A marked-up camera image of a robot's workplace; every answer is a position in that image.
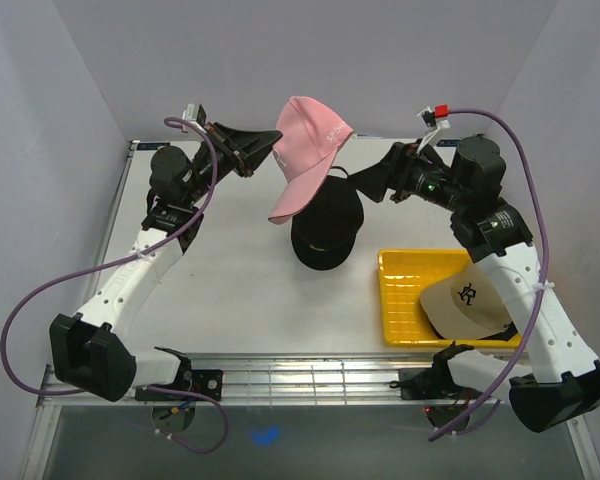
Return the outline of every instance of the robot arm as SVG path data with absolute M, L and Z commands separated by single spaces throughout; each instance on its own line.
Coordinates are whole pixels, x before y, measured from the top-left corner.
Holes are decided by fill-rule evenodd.
M 205 124 L 201 106 L 189 108 L 185 115 L 205 125 L 218 157 L 217 181 L 234 170 L 241 177 L 253 175 L 282 137 L 276 130 L 247 132 Z M 145 300 L 198 233 L 203 216 L 194 205 L 210 188 L 209 148 L 203 143 L 192 160 L 177 147 L 161 148 L 151 159 L 151 170 L 147 217 L 130 250 L 138 258 L 119 266 L 93 298 L 71 317 L 58 315 L 49 329 L 57 378 L 110 401 L 130 388 L 158 384 L 188 391 L 191 386 L 191 364 L 185 355 L 158 347 L 132 352 L 125 342 Z M 196 214 L 198 220 L 177 241 L 142 254 Z
M 378 164 L 349 179 L 375 202 L 391 189 L 395 203 L 417 195 L 450 210 L 454 236 L 492 281 L 519 332 L 530 321 L 537 289 L 545 290 L 527 344 L 530 366 L 516 365 L 492 394 L 510 403 L 527 428 L 540 432 L 600 405 L 600 360 L 574 328 L 552 285 L 539 284 L 531 233 L 520 213 L 499 196 L 505 172 L 499 153 L 494 142 L 468 137 L 447 166 L 431 145 L 397 142 Z M 484 392 L 506 363 L 473 347 L 452 345 L 438 352 L 432 368 L 407 388 L 419 398 L 455 393 L 459 387 Z

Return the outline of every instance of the cap logo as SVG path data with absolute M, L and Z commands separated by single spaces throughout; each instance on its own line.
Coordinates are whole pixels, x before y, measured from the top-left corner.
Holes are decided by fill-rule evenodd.
M 460 295 L 460 300 L 465 302 L 468 306 L 471 306 L 471 300 L 476 298 L 477 292 L 475 288 L 471 288 L 471 283 L 469 283 L 462 288 L 461 292 L 456 293 Z
M 282 168 L 287 168 L 287 162 L 282 160 L 280 153 L 275 148 L 272 150 L 273 150 L 273 158 L 276 159 L 276 162 L 278 162 Z
M 347 124 L 345 122 L 340 122 L 336 127 L 329 132 L 327 135 L 327 140 L 329 143 L 333 142 L 336 139 L 336 135 L 342 132 L 345 128 L 347 128 Z

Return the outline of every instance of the gray wall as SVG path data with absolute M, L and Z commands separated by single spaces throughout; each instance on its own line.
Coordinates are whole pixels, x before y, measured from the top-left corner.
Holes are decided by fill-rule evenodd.
M 162 118 L 191 101 L 264 128 L 309 95 L 387 137 L 420 135 L 427 104 L 495 111 L 557 0 L 54 2 L 123 133 L 146 140 L 175 138 Z
M 49 0 L 0 0 L 0 329 L 42 282 L 92 264 L 126 143 Z M 39 385 L 47 327 L 71 312 L 82 282 L 34 301 L 9 342 Z M 0 365 L 0 479 L 17 478 L 36 398 Z
M 550 279 L 600 355 L 600 1 L 560 1 L 499 113 L 532 162 L 548 226 Z M 489 134 L 506 146 L 505 195 L 532 224 L 510 142 L 496 126 Z M 587 422 L 600 456 L 600 409 Z

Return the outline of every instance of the metal grate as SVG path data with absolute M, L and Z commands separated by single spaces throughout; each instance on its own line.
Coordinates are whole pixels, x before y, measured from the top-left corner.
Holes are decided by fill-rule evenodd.
M 276 357 L 195 357 L 198 369 L 224 371 L 222 404 L 226 406 L 292 405 L 404 405 L 405 402 L 389 382 L 398 379 L 402 368 L 424 369 L 431 356 L 419 357 L 349 357 L 349 358 L 276 358 Z M 45 388 L 63 389 L 51 369 Z M 43 405 L 110 405 L 89 393 L 69 397 L 47 397 Z M 446 403 L 427 401 L 427 404 Z M 139 403 L 133 391 L 115 405 Z

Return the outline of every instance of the yellow tray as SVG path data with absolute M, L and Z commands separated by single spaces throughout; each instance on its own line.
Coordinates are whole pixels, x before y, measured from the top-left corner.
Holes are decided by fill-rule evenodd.
M 433 332 L 420 306 L 420 292 L 461 272 L 469 261 L 464 250 L 381 250 L 378 277 L 385 341 L 412 348 L 449 346 L 452 340 L 440 339 Z M 516 348 L 520 336 L 508 341 L 457 339 L 456 342 L 481 348 Z

